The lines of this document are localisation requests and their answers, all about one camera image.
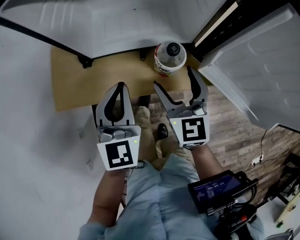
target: wooden floor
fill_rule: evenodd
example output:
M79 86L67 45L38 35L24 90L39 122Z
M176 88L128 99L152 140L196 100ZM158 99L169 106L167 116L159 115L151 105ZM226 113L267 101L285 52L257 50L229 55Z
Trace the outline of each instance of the wooden floor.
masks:
M249 123L247 118L215 87L209 86L207 110L210 119L210 141L208 145L226 170L234 173L244 171L250 160L261 151L261 139L265 130ZM170 92L175 101L187 105L192 98L191 91ZM138 99L131 100L133 110L138 108ZM169 123L165 109L157 95L151 96L149 105L151 124L156 136L159 123ZM283 170L286 156L293 152L300 155L300 134L282 127L267 131L262 141L264 159L271 160L246 172L250 179L258 178L257 195L253 200L258 204L263 200L269 186L278 180Z

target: white wall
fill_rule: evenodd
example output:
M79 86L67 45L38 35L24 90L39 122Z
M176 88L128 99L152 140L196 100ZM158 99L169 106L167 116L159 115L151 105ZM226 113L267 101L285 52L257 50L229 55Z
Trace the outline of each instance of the white wall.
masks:
M55 112L50 49L0 26L0 240L76 239L104 172L91 108Z

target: black bracket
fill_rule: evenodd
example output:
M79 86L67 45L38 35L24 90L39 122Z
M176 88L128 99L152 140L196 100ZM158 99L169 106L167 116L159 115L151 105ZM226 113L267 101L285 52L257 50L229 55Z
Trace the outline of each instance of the black bracket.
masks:
M146 47L146 48L140 48L139 49L139 54L140 54L140 60L141 61L145 61L146 57L147 57L147 54L149 52L150 48L149 47Z
M282 195L282 194L277 194L276 195L282 202L284 202L285 205L289 204L289 201Z
M92 67L92 62L94 62L92 58L83 55L78 55L77 57L84 69Z
M91 105L95 128L98 127L98 125L97 125L97 118L96 118L97 106L98 106L98 104Z

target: refrigerator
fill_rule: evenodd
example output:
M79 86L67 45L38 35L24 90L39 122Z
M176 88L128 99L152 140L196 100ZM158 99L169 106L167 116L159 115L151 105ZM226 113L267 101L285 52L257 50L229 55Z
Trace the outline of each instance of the refrigerator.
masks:
M300 133L300 0L0 0L0 25L78 56L84 68L179 42L252 124Z

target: electronic device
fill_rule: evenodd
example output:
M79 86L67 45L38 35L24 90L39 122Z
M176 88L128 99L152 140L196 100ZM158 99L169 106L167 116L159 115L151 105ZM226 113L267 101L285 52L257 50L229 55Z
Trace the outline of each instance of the electronic device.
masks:
M258 179L250 180L242 171L234 174L226 170L215 176L188 184L188 190L200 214L211 216L220 212L219 224L215 228L220 240L232 239L235 232L239 239L253 239L246 226L256 218L257 209L249 204L257 193ZM248 201L238 198L251 191Z

